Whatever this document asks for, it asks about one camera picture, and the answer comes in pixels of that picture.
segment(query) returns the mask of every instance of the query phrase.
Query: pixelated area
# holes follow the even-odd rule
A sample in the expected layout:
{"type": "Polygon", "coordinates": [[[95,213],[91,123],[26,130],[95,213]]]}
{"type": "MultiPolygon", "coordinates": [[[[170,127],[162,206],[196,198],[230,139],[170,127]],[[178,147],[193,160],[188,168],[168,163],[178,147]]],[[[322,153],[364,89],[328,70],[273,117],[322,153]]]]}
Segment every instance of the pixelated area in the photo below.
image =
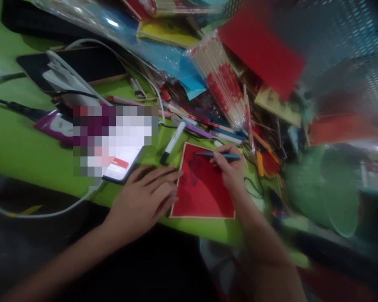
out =
{"type": "Polygon", "coordinates": [[[158,138],[156,106],[74,107],[73,174],[93,177],[90,185],[97,185],[124,149],[149,146],[154,138],[158,138]]]}

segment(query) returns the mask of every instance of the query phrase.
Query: green table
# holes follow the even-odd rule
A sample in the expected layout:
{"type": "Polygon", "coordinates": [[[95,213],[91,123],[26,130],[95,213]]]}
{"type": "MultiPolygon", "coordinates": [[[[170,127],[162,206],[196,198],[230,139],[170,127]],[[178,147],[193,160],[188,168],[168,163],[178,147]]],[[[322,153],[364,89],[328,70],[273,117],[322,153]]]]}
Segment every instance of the green table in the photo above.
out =
{"type": "MultiPolygon", "coordinates": [[[[0,22],[0,75],[21,71],[15,61],[17,56],[43,52],[56,45],[59,43],[13,33],[0,22]]],[[[134,98],[133,89],[127,80],[96,86],[95,89],[102,95],[134,98]]],[[[54,109],[50,103],[50,97],[41,92],[28,78],[0,84],[0,98],[33,108],[54,109]]],[[[146,147],[138,162],[158,165],[173,131],[160,127],[158,146],[146,147]]],[[[184,141],[214,148],[209,140],[198,141],[187,135],[182,135],[168,159],[169,163],[176,167],[179,164],[184,141]]],[[[87,178],[73,176],[72,150],[61,148],[58,141],[36,131],[32,121],[11,110],[3,109],[1,105],[0,174],[76,197],[82,197],[88,188],[87,178]]],[[[253,166],[247,171],[247,176],[256,182],[256,171],[253,166]]],[[[120,185],[107,183],[91,201],[110,207],[120,190],[120,185]]],[[[160,222],[184,232],[234,246],[240,246],[242,242],[242,232],[237,220],[168,219],[163,217],[160,222]]]]}

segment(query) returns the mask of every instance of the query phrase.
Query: right hand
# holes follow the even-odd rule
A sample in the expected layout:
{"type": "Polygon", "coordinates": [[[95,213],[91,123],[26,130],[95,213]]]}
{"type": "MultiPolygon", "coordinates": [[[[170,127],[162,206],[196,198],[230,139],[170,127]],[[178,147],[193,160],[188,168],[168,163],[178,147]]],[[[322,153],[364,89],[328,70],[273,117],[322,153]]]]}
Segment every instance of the right hand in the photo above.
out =
{"type": "Polygon", "coordinates": [[[223,172],[223,184],[230,194],[246,191],[244,182],[245,158],[234,144],[223,145],[213,152],[214,158],[210,163],[217,164],[223,172]],[[241,159],[229,163],[221,153],[240,155],[241,159]]]}

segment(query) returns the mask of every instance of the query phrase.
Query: hand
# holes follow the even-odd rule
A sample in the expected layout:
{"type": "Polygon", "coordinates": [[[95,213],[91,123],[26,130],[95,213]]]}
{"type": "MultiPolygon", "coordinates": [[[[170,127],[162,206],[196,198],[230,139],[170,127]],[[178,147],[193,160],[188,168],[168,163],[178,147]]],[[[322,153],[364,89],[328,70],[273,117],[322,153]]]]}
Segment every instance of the hand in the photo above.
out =
{"type": "Polygon", "coordinates": [[[217,164],[223,171],[223,184],[230,194],[237,194],[246,191],[244,182],[244,156],[234,144],[223,145],[213,152],[214,158],[210,163],[217,164]],[[237,154],[241,156],[238,161],[228,163],[221,153],[237,154]]]}
{"type": "Polygon", "coordinates": [[[183,171],[162,167],[141,176],[151,167],[135,170],[116,197],[102,224],[105,233],[120,248],[150,230],[158,219],[178,201],[174,182],[183,171]]]}

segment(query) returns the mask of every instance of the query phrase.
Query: black smartphone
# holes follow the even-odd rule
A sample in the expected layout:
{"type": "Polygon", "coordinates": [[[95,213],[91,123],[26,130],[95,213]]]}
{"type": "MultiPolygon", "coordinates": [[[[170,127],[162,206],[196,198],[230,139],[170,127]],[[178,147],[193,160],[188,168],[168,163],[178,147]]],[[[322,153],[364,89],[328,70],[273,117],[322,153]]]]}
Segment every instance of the black smartphone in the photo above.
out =
{"type": "MultiPolygon", "coordinates": [[[[120,80],[128,75],[115,54],[102,46],[62,50],[56,53],[92,86],[120,80]]],[[[53,87],[42,77],[42,74],[49,70],[50,60],[46,53],[22,55],[17,57],[16,61],[39,89],[46,93],[54,92],[53,87]]]]}
{"type": "Polygon", "coordinates": [[[105,180],[121,183],[131,172],[131,169],[140,156],[142,147],[123,147],[120,154],[114,158],[112,163],[106,169],[104,176],[105,180]]]}

